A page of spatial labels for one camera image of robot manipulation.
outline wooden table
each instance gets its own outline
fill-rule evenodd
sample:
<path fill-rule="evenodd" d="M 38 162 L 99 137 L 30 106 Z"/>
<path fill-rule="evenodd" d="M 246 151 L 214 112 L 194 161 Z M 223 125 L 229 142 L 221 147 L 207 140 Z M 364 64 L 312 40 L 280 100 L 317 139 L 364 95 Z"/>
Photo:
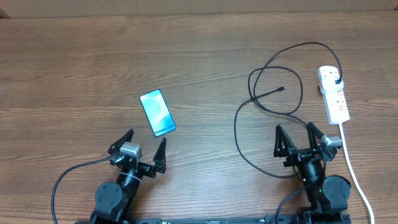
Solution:
<path fill-rule="evenodd" d="M 0 20 L 0 223 L 52 223 L 51 191 L 67 168 L 105 157 L 129 128 L 144 162 L 155 138 L 139 97 L 161 89 L 177 125 L 167 138 L 166 174 L 145 178 L 134 202 L 137 217 L 261 217 L 302 184 L 268 177 L 240 157 L 233 136 L 238 106 L 249 98 L 248 74 L 285 47 L 319 41 L 341 60 L 351 120 L 344 124 L 351 163 L 377 223 L 396 223 L 398 171 L 398 13 L 306 12 L 205 16 L 136 16 Z M 296 112 L 324 133 L 328 125 L 317 69 L 336 62 L 321 46 L 290 50 L 272 63 L 297 71 L 304 99 Z M 269 70 L 257 92 L 288 111 L 299 99 L 293 74 Z M 273 158 L 275 126 L 308 147 L 298 122 L 253 104 L 238 118 L 247 158 L 269 172 L 291 174 Z M 351 176 L 339 152 L 328 175 Z M 74 170 L 55 198 L 60 223 L 87 220 L 94 193 L 115 180 L 107 162 Z M 368 211 L 353 187 L 353 223 Z M 306 206 L 304 195 L 282 213 Z"/>

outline power strip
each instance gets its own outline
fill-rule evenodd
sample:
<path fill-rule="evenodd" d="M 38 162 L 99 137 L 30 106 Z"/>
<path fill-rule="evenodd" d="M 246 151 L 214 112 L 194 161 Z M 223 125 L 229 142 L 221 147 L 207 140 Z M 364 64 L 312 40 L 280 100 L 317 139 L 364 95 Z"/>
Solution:
<path fill-rule="evenodd" d="M 351 176 L 353 177 L 356 188 L 361 195 L 366 207 L 369 210 L 371 224 L 374 224 L 374 215 L 370 203 L 366 199 L 358 181 L 356 180 L 354 170 L 351 166 L 348 157 L 346 139 L 343 132 L 343 123 L 349 120 L 348 108 L 346 98 L 344 97 L 343 87 L 344 83 L 336 84 L 339 79 L 339 71 L 332 66 L 322 66 L 318 69 L 319 88 L 322 92 L 323 102 L 325 103 L 326 115 L 328 116 L 329 124 L 338 124 L 343 142 L 343 150 L 346 158 L 347 166 Z"/>
<path fill-rule="evenodd" d="M 338 69 L 335 67 L 322 66 L 318 69 L 319 88 L 322 92 L 329 124 L 339 124 L 349 120 L 347 102 L 343 92 L 344 82 L 335 83 L 339 77 Z"/>

